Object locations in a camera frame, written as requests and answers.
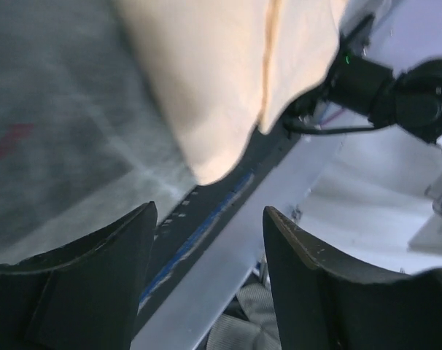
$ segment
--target white floor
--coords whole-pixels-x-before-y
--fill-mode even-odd
[[[369,57],[396,73],[442,56],[442,0],[404,1],[372,42]],[[347,136],[338,159],[301,204],[301,227],[393,271],[442,266],[441,255],[408,248],[433,212],[423,195],[441,170],[441,151],[401,129]]]

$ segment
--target crumpled gray cloth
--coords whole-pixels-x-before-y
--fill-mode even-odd
[[[209,334],[206,350],[281,350],[271,291],[251,284],[239,290],[237,299],[249,321],[222,315]]]
[[[0,0],[0,263],[195,185],[108,0]]]

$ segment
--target red mark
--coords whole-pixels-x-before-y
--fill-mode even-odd
[[[30,136],[33,124],[13,124],[7,133],[0,139],[0,158],[12,152],[18,142]]]

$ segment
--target blue stripe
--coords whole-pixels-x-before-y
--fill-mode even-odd
[[[143,294],[140,297],[140,303],[142,303],[148,295],[150,295],[156,287],[159,285],[161,281],[170,274],[170,272],[174,269],[177,263],[186,255],[192,247],[197,243],[198,239],[206,232],[206,230],[212,225],[212,223],[216,220],[217,215],[225,210],[225,207],[229,204],[232,204],[231,201],[234,197],[239,193],[244,186],[249,182],[251,176],[253,175],[253,171],[250,171],[246,176],[244,176],[239,183],[234,187],[234,190],[226,195],[225,199],[216,207],[214,211],[203,221],[203,223],[198,226],[195,232],[186,240],[186,242],[182,245],[182,247],[177,251],[177,253],[172,257],[171,260],[164,266],[164,268],[156,275],[156,277],[151,281],[150,285],[145,288]]]

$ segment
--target beige fabric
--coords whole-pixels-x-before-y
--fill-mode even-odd
[[[210,184],[326,76],[348,0],[116,1],[187,164]]]

